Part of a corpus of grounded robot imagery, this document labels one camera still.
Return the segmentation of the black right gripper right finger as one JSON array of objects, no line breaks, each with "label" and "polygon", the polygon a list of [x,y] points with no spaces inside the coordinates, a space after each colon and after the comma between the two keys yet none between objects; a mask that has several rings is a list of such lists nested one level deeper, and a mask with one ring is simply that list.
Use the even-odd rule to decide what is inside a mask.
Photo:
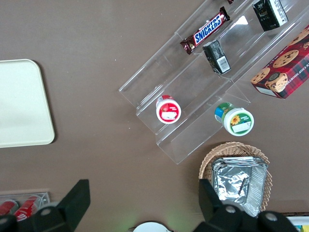
[{"label": "black right gripper right finger", "polygon": [[204,221],[196,232],[259,232],[257,219],[237,206],[223,204],[207,179],[199,180],[198,200]]}]

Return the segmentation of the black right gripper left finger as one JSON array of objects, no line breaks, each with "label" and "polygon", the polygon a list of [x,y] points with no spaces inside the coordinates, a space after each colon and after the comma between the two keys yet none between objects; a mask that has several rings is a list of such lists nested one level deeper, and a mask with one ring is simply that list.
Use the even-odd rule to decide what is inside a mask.
[{"label": "black right gripper left finger", "polygon": [[19,232],[73,232],[90,206],[88,179],[79,180],[57,204],[18,222]]}]

